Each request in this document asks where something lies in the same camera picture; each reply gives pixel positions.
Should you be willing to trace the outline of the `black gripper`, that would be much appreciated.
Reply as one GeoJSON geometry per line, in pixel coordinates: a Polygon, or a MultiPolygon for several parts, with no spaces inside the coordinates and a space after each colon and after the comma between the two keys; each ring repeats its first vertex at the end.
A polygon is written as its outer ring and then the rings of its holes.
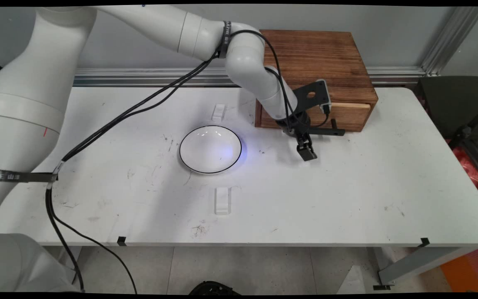
{"type": "Polygon", "coordinates": [[[311,121],[307,112],[289,115],[288,118],[279,120],[278,125],[286,135],[297,140],[297,152],[303,161],[317,159],[309,134],[311,121]]]}

